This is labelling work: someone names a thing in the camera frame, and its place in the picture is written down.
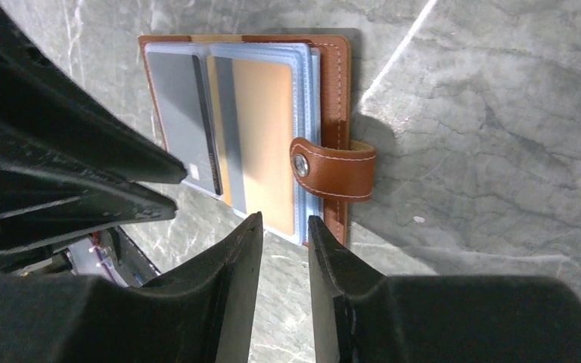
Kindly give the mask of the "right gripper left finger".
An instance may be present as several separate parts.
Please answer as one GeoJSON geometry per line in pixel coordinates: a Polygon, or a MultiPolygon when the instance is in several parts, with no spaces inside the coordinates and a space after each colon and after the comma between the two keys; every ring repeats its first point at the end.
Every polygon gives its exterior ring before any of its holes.
{"type": "Polygon", "coordinates": [[[0,275],[0,362],[246,362],[263,218],[141,287],[0,275]]]}

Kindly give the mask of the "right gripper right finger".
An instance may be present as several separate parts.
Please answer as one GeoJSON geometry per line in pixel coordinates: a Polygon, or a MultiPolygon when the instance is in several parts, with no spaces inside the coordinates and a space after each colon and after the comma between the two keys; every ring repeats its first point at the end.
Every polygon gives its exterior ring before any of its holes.
{"type": "Polygon", "coordinates": [[[386,276],[308,221],[319,362],[581,362],[581,301],[542,276],[386,276]]]}

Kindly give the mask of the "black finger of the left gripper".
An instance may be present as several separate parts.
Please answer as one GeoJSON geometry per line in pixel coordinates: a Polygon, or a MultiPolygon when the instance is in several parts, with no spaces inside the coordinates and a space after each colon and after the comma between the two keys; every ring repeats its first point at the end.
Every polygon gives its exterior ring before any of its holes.
{"type": "Polygon", "coordinates": [[[131,182],[178,184],[185,166],[118,120],[55,66],[0,7],[0,120],[131,182]]]}
{"type": "Polygon", "coordinates": [[[175,202],[144,186],[83,168],[0,160],[0,253],[175,216],[175,202]]]}

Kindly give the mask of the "black credit card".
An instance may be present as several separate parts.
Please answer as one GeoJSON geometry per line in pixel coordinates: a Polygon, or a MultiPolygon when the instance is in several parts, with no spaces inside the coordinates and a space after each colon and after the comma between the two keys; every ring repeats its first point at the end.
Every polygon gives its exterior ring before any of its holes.
{"type": "Polygon", "coordinates": [[[185,182],[222,194],[204,63],[188,51],[152,45],[146,60],[167,150],[185,166],[185,182]]]}

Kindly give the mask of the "brown leather card holder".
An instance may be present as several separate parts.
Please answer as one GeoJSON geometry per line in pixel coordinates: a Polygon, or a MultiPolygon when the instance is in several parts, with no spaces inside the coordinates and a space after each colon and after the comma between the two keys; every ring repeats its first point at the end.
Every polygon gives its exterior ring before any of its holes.
{"type": "MultiPolygon", "coordinates": [[[[350,42],[339,34],[246,34],[246,35],[141,35],[138,44],[148,77],[148,85],[155,108],[156,92],[148,70],[146,45],[148,43],[192,43],[192,42],[232,42],[232,43],[303,43],[317,48],[320,60],[320,106],[321,106],[321,146],[338,151],[354,150],[350,138],[350,96],[352,54],[350,42]]],[[[343,197],[327,199],[324,205],[324,220],[338,242],[346,246],[349,225],[349,202],[361,201],[359,198],[346,200],[343,197]]]]}

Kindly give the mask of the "gold credit card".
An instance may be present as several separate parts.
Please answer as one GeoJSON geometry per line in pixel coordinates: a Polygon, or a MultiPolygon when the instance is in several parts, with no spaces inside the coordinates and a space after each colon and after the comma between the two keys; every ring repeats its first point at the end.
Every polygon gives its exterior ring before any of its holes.
{"type": "Polygon", "coordinates": [[[240,216],[262,213],[266,229],[294,240],[294,182],[287,159],[294,138],[292,68],[248,54],[208,61],[228,189],[224,201],[240,216]]]}

